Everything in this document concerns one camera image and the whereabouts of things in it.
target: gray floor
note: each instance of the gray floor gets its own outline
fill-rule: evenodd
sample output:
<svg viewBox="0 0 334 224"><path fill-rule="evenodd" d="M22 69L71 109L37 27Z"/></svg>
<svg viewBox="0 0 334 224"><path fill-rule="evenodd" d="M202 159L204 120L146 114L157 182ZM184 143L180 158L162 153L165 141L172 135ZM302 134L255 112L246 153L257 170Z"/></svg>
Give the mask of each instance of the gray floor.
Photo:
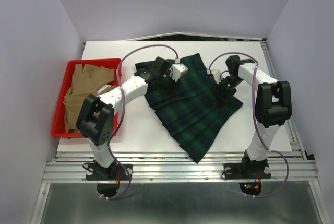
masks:
<svg viewBox="0 0 334 224"><path fill-rule="evenodd" d="M264 183L263 194L279 183ZM54 184L42 223L320 223L307 182L289 182L278 195L250 199L237 184L132 185L123 199L98 198L95 184Z"/></svg>

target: green plaid skirt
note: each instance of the green plaid skirt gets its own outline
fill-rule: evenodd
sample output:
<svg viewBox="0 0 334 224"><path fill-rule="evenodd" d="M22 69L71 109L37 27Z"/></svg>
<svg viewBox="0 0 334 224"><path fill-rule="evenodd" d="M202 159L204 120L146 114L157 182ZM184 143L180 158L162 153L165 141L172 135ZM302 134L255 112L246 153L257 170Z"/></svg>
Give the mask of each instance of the green plaid skirt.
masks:
<svg viewBox="0 0 334 224"><path fill-rule="evenodd" d="M170 135L180 144L194 162L198 163L211 147L219 130L235 113L242 102L233 97L219 107L211 87L214 79L208 77L200 55L184 57L181 63L188 73L181 77L182 85L173 97L163 91L150 91L145 97ZM136 64L136 69L150 62Z"/></svg>

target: white wall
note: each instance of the white wall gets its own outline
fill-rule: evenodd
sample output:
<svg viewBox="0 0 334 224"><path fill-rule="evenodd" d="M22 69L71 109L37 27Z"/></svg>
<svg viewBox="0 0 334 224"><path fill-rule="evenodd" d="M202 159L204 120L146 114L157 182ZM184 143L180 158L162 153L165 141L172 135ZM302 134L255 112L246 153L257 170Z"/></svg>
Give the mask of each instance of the white wall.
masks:
<svg viewBox="0 0 334 224"><path fill-rule="evenodd" d="M291 83L293 118L334 222L333 35L334 0L289 0L268 45L278 77Z"/></svg>
<svg viewBox="0 0 334 224"><path fill-rule="evenodd" d="M61 0L85 40L175 31L267 37L288 0Z"/></svg>
<svg viewBox="0 0 334 224"><path fill-rule="evenodd" d="M0 0L0 223L29 223L66 63L82 41L60 0Z"/></svg>

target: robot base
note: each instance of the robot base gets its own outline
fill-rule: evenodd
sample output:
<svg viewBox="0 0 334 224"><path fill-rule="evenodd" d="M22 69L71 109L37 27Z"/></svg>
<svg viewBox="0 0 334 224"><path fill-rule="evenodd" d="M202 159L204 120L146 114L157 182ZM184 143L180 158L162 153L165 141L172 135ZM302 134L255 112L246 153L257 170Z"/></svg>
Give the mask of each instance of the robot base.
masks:
<svg viewBox="0 0 334 224"><path fill-rule="evenodd" d="M127 169L133 168L132 164L124 165ZM96 162L89 163L87 168L94 171L94 173L86 173L87 181L116 181L116 172L119 171L121 175L121 180L128 180L129 177L125 174L124 169L116 163L112 163L108 168L103 168Z"/></svg>
<svg viewBox="0 0 334 224"><path fill-rule="evenodd" d="M270 179L271 173L269 170L269 165L266 163L266 168L264 170L258 170L257 172L245 172L244 169L242 169L241 163L225 163L224 165L224 172L222 176L224 175L225 180L254 180L255 178L258 178L258 173L260 172L262 179Z"/></svg>

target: mounting plate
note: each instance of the mounting plate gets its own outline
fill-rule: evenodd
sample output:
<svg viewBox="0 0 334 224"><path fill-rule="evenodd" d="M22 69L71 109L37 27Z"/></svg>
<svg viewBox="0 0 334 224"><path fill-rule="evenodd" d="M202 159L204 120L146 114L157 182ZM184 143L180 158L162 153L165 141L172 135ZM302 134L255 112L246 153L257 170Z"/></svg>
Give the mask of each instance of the mounting plate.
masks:
<svg viewBox="0 0 334 224"><path fill-rule="evenodd" d="M242 171L241 163L225 163L223 164L224 171L225 171L225 180L253 180L258 175L257 173L249 173L246 174ZM265 173L261 171L261 178L262 179L270 179L271 173Z"/></svg>

